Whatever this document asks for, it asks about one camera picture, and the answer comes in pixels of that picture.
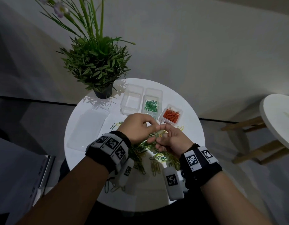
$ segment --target round white table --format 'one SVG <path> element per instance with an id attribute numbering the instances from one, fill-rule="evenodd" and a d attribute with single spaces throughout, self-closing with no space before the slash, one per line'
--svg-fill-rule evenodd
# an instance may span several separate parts
<path id="1" fill-rule="evenodd" d="M 289 149 L 289 96 L 268 95 L 261 101 L 259 109 L 266 127 Z"/>
<path id="2" fill-rule="evenodd" d="M 67 147 L 69 137 L 71 136 L 80 115 L 91 109 L 92 106 L 106 106 L 110 111 L 110 115 L 106 118 L 99 136 L 103 133 L 110 132 L 110 128 L 114 123 L 124 121 L 127 117 L 120 113 L 120 102 L 123 98 L 124 88 L 127 83 L 144 87 L 144 93 L 145 89 L 148 87 L 162 90 L 163 109 L 169 103 L 181 108 L 183 110 L 183 115 L 179 120 L 179 125 L 184 125 L 184 134 L 193 142 L 201 146 L 205 145 L 203 129 L 196 113 L 188 102 L 178 93 L 162 84 L 150 80 L 136 78 L 116 80 L 114 87 L 117 91 L 113 90 L 112 99 L 98 99 L 94 92 L 91 91 L 73 110 L 68 120 L 64 136 L 65 157 L 70 170 L 72 170 L 85 156 L 85 152 Z M 151 156 L 153 156 L 153 154 L 148 151 L 146 157 L 143 158 L 143 166 L 146 171 L 145 175 L 136 169 L 132 169 L 129 180 L 125 186 L 125 191 L 122 191 L 122 189 L 119 188 L 118 190 L 111 192 L 113 186 L 109 183 L 108 193 L 105 193 L 105 189 L 103 188 L 98 197 L 98 201 L 109 207 L 130 212 L 150 211 L 171 204 L 172 201 L 168 198 L 162 173 L 157 174 L 156 176 L 153 176 L 152 174 L 151 161 L 149 159 Z M 160 164 L 161 169 L 166 167 L 166 163 L 163 162 Z"/>

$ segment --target potted plant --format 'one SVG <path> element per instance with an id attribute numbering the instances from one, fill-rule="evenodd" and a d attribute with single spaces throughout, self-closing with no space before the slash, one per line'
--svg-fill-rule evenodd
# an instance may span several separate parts
<path id="1" fill-rule="evenodd" d="M 101 3 L 101 22 L 98 26 L 93 0 L 79 0 L 80 8 L 72 0 L 35 0 L 44 10 L 46 17 L 59 26 L 74 34 L 71 37 L 70 50 L 60 48 L 58 53 L 64 54 L 64 68 L 77 78 L 79 82 L 87 85 L 87 90 L 94 90 L 100 99 L 111 96 L 113 82 L 122 74 L 126 78 L 130 59 L 127 46 L 120 47 L 117 41 L 124 41 L 121 37 L 103 37 L 104 0 Z M 52 7 L 54 13 L 49 13 L 43 5 Z M 60 18 L 65 17 L 74 25 L 80 34 L 64 24 Z"/>

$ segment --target container of orange paper clips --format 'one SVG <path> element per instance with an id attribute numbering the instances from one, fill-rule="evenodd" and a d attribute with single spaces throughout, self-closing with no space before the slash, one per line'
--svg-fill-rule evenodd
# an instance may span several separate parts
<path id="1" fill-rule="evenodd" d="M 159 118 L 159 122 L 160 124 L 166 123 L 172 126 L 176 126 L 182 116 L 182 113 L 183 111 L 181 109 L 169 104 L 162 112 Z"/>

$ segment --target dark pants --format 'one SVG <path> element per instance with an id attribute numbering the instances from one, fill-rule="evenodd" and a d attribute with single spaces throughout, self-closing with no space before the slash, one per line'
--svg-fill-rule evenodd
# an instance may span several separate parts
<path id="1" fill-rule="evenodd" d="M 59 181 L 62 180 L 68 173 L 66 160 L 61 165 Z M 211 211 L 207 201 L 205 200 L 200 188 L 191 189 L 185 193 L 184 199 L 149 212 L 124 212 L 114 208 L 110 208 L 98 201 L 91 209 L 85 224 L 94 224 L 105 218 L 105 222 L 119 221 L 119 220 L 135 220 L 139 219 L 159 218 L 161 221 L 171 222 L 173 220 L 185 220 L 186 223 L 191 224 L 219 224 Z"/>

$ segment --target stool leg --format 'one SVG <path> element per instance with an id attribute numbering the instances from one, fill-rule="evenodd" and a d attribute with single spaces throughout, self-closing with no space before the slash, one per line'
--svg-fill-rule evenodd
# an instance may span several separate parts
<path id="1" fill-rule="evenodd" d="M 267 152 L 275 150 L 275 149 L 282 149 L 284 147 L 285 146 L 282 143 L 280 143 L 280 141 L 274 140 L 268 144 L 265 144 L 265 145 L 255 149 L 254 151 L 249 152 L 247 155 L 243 155 L 241 157 L 236 157 L 235 159 L 232 160 L 232 163 L 238 164 L 238 163 L 244 162 L 246 160 L 253 159 L 258 155 L 262 155 L 264 153 L 267 153 Z"/>
<path id="2" fill-rule="evenodd" d="M 236 124 L 227 125 L 227 126 L 221 128 L 221 130 L 222 131 L 233 130 L 233 129 L 238 129 L 238 128 L 242 128 L 242 127 L 246 127 L 246 126 L 250 126 L 250 125 L 262 124 L 262 123 L 263 123 L 263 120 L 262 120 L 261 116 L 259 116 L 259 117 L 252 118 L 250 120 L 238 122 Z"/>
<path id="3" fill-rule="evenodd" d="M 283 149 L 281 149 L 280 151 L 277 151 L 276 153 L 270 155 L 269 157 L 261 160 L 261 161 L 259 162 L 259 164 L 260 164 L 260 165 L 267 164 L 267 163 L 269 163 L 269 162 L 271 162 L 271 161 L 274 161 L 274 160 L 276 160 L 276 159 L 279 159 L 279 158 L 281 158 L 281 157 L 283 157 L 283 156 L 285 156 L 285 155 L 288 155 L 288 154 L 289 154 L 289 149 L 288 149 L 288 148 L 283 148 Z"/>
<path id="4" fill-rule="evenodd" d="M 260 125 L 256 125 L 256 126 L 253 126 L 252 128 L 249 128 L 247 130 L 244 130 L 244 132 L 252 132 L 252 131 L 255 131 L 255 130 L 259 130 L 259 129 L 262 129 L 262 128 L 266 128 L 266 125 L 263 123 L 263 124 L 260 124 Z"/>

